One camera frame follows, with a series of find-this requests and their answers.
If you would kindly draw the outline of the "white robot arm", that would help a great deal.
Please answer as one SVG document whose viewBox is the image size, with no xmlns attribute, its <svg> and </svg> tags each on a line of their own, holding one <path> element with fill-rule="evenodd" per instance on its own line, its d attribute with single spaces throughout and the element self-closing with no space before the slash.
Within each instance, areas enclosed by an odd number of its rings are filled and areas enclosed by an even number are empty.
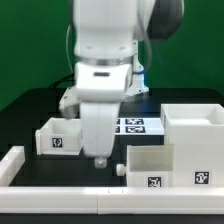
<svg viewBox="0 0 224 224">
<path fill-rule="evenodd" d="M 137 44 L 151 53 L 180 27 L 184 0 L 73 0 L 76 31 L 75 85 L 59 103 L 67 119 L 79 117 L 83 150 L 97 168 L 112 154 L 122 102 L 137 94 L 136 78 L 150 69 L 138 67 Z"/>
</svg>

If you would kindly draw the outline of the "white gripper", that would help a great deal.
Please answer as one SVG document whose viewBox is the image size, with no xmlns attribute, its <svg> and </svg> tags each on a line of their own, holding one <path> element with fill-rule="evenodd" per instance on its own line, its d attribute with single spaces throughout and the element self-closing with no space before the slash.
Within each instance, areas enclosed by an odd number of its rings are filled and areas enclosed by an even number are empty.
<svg viewBox="0 0 224 224">
<path fill-rule="evenodd" d="M 105 168 L 114 145 L 120 105 L 130 85 L 132 65 L 91 66 L 79 62 L 75 69 L 84 154 L 95 157 L 96 168 Z"/>
</svg>

